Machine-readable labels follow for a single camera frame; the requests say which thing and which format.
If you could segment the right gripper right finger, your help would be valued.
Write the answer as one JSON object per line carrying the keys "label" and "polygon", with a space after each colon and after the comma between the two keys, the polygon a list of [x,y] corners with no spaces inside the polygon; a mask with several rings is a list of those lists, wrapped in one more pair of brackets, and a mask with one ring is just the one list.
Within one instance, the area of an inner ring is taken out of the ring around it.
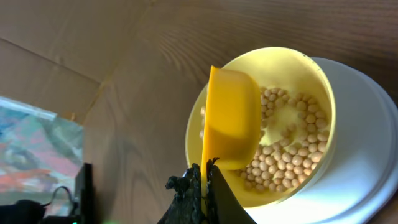
{"label": "right gripper right finger", "polygon": [[215,162],[209,159],[207,171],[207,220],[212,224],[256,224],[239,204]]}

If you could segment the yellow measuring scoop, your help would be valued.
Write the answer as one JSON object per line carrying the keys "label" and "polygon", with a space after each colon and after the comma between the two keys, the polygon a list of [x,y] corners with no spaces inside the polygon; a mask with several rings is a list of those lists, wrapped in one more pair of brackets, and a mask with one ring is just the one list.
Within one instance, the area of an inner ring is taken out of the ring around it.
{"label": "yellow measuring scoop", "polygon": [[231,171],[251,162],[261,132],[259,85],[250,75],[211,67],[205,100],[203,146],[201,153],[201,208],[207,212],[207,171],[209,159],[218,158],[220,169],[234,196],[241,203],[238,181]]}

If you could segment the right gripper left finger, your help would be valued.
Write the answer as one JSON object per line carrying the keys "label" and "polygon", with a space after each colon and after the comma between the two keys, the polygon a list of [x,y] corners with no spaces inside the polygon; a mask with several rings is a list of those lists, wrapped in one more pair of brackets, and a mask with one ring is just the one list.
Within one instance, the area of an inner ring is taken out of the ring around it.
{"label": "right gripper left finger", "polygon": [[170,176],[165,188],[174,189],[172,203],[158,224],[201,224],[205,215],[201,209],[200,166],[193,163],[182,177]]}

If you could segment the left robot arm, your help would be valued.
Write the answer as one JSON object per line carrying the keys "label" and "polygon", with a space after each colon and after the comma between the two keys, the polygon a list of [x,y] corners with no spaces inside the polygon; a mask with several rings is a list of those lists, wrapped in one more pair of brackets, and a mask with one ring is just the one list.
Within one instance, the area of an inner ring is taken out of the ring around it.
{"label": "left robot arm", "polygon": [[83,164],[75,188],[57,187],[50,201],[18,200],[1,206],[1,224],[95,224],[93,167]]}

